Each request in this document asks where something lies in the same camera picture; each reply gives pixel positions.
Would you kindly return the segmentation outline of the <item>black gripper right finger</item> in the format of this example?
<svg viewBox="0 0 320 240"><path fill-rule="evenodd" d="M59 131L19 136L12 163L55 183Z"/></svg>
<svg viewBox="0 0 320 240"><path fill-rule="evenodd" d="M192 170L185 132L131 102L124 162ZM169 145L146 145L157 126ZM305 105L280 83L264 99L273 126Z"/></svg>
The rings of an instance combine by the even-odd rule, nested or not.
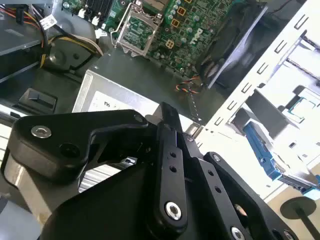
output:
<svg viewBox="0 0 320 240"><path fill-rule="evenodd" d="M205 155L182 131L171 107L183 154L187 226L177 240L296 240L298 236L215 152Z"/></svg>

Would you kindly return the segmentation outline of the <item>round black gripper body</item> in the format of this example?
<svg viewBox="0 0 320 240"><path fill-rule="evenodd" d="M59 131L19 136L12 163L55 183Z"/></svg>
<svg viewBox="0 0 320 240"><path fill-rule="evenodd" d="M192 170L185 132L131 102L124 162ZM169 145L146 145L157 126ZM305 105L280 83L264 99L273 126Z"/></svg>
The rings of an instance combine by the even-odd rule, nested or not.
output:
<svg viewBox="0 0 320 240"><path fill-rule="evenodd" d="M178 132L158 130L135 165L62 203L43 240L177 240L188 225Z"/></svg>

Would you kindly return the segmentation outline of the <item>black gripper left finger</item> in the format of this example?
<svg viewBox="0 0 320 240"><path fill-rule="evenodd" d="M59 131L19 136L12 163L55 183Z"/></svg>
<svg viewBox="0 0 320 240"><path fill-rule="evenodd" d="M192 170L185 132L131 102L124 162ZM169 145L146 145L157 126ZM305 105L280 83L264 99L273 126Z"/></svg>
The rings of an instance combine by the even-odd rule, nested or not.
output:
<svg viewBox="0 0 320 240"><path fill-rule="evenodd" d="M43 230L61 204L149 153L157 131L178 132L171 108L159 105L158 123L132 109L22 117L9 137L9 182Z"/></svg>

